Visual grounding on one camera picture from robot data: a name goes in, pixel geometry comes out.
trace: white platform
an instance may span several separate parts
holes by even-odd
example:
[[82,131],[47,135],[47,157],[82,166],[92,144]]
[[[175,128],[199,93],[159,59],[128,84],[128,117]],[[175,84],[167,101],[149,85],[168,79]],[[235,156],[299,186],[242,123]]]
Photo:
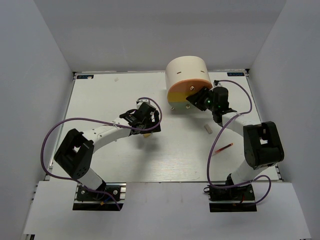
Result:
[[[291,183],[257,212],[210,212],[205,183],[128,183],[122,210],[73,211],[76,183],[40,182],[24,234],[34,240],[300,240],[310,234]],[[253,184],[256,198],[267,183]]]
[[[234,80],[250,92],[244,76],[228,77],[226,72],[211,72],[209,76],[211,81]],[[238,86],[232,83],[223,83],[223,86],[229,90],[231,108],[239,112],[249,109],[248,98]],[[153,98],[160,105],[163,112],[161,132],[148,138],[134,135],[112,142],[93,155],[91,167],[106,182],[206,182],[208,154],[221,127],[213,121],[209,111],[171,110],[164,72],[95,74],[93,79],[77,79],[66,118],[84,117],[111,122],[134,109],[139,97]],[[249,116],[259,120],[255,106]],[[207,133],[205,124],[210,125],[212,134]],[[73,128],[84,131],[98,125],[85,121],[68,122],[61,136],[64,138]],[[234,145],[211,160],[213,181],[225,181],[244,160],[243,138],[231,130],[222,134],[216,147],[230,143]],[[53,173],[67,176],[56,163]],[[274,167],[262,174],[272,180],[279,179]]]

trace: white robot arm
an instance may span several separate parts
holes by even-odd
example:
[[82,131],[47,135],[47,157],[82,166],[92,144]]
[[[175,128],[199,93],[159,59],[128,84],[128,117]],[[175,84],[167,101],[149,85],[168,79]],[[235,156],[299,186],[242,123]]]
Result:
[[[201,111],[210,110],[213,120],[223,127],[229,120],[239,115],[229,108],[228,90],[222,86],[213,89],[203,87],[186,99]],[[227,178],[227,185],[235,185],[253,180],[263,170],[284,159],[284,151],[274,122],[259,122],[240,115],[226,128],[243,136],[245,160]]]
[[93,153],[121,138],[161,131],[159,112],[144,99],[137,102],[137,109],[121,114],[113,123],[84,132],[70,130],[54,155],[54,160],[72,179],[93,190],[104,191],[106,186],[90,168]]

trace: cylindrical container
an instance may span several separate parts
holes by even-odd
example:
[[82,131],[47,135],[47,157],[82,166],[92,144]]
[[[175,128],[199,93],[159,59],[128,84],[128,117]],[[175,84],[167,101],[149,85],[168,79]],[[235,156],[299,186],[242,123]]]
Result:
[[203,87],[211,89],[205,61],[197,56],[181,56],[172,60],[165,69],[168,103],[174,108],[189,108],[186,97]]

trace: black mounting base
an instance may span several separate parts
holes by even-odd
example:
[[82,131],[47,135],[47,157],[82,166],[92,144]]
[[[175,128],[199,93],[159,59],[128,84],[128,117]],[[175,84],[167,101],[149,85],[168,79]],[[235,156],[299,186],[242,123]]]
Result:
[[[120,200],[120,185],[106,185],[104,191],[111,194],[116,201]],[[92,202],[92,201],[104,201],[109,198],[106,194],[93,193],[87,191],[83,186],[78,186],[78,192],[76,195],[76,199],[82,202]]]
[[[104,191],[111,194],[122,209],[123,200],[120,199],[121,185],[106,185]],[[78,186],[76,201],[73,203],[72,210],[75,211],[119,211],[117,205],[110,199],[106,204],[101,204],[109,198],[106,194],[92,193],[81,185]]]
[[256,212],[255,194],[252,185],[228,189],[217,189],[210,185],[204,189],[208,193],[211,213],[221,212]]

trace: black joint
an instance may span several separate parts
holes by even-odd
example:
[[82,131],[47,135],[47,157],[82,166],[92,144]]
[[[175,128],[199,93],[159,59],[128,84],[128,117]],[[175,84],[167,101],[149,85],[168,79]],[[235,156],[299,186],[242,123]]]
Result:
[[[218,184],[219,187],[226,187],[229,185]],[[232,188],[214,188],[208,185],[207,193],[210,196],[210,201],[241,201],[245,196],[246,201],[254,201],[255,195],[251,184],[245,186],[236,186]]]
[[232,185],[234,185],[234,181],[233,181],[232,178],[231,178],[231,173],[226,177],[225,185],[226,185],[226,186],[232,186]]
[[229,92],[225,87],[217,86],[209,90],[204,86],[197,93],[188,96],[186,100],[201,111],[210,110],[213,120],[222,125],[222,115],[236,112],[229,108],[228,97]]
[[272,121],[261,125],[243,127],[244,157],[253,169],[270,167],[285,158],[276,124]]
[[[150,105],[147,102],[143,102],[139,109],[131,109],[119,117],[125,119],[131,127],[138,128],[138,129],[149,129],[154,127],[156,124],[159,123],[159,112],[155,107]],[[139,130],[132,130],[130,134],[147,134],[147,133],[157,133],[161,131],[160,124],[150,130],[150,131],[139,131]]]
[[72,179],[82,178],[89,170],[94,142],[87,140],[83,132],[70,130],[54,155],[54,160]]

